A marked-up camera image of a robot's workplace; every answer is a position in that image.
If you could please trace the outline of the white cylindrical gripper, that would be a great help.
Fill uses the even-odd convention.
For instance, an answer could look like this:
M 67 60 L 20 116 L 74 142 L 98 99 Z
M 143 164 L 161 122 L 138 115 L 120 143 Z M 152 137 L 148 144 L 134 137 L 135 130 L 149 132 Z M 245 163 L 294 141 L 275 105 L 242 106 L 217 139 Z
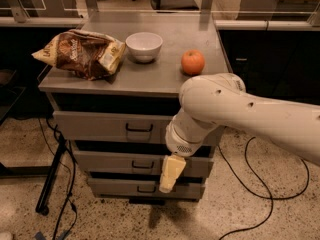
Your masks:
M 186 166 L 183 157 L 194 155 L 205 138 L 217 128 L 217 124 L 196 120 L 183 109 L 172 118 L 165 133 L 166 146 L 172 155 L 163 160 L 159 186 L 162 193 L 173 190 L 176 180 Z

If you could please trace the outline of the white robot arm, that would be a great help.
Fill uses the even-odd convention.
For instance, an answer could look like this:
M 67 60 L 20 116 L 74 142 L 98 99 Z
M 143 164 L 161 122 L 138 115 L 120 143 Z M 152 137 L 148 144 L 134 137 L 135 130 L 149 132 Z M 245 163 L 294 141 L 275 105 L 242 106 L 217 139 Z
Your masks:
M 320 164 L 320 107 L 254 96 L 235 74 L 188 79 L 180 88 L 180 110 L 166 127 L 166 146 L 159 190 L 172 191 L 205 138 L 227 126 L 259 136 L 301 158 Z

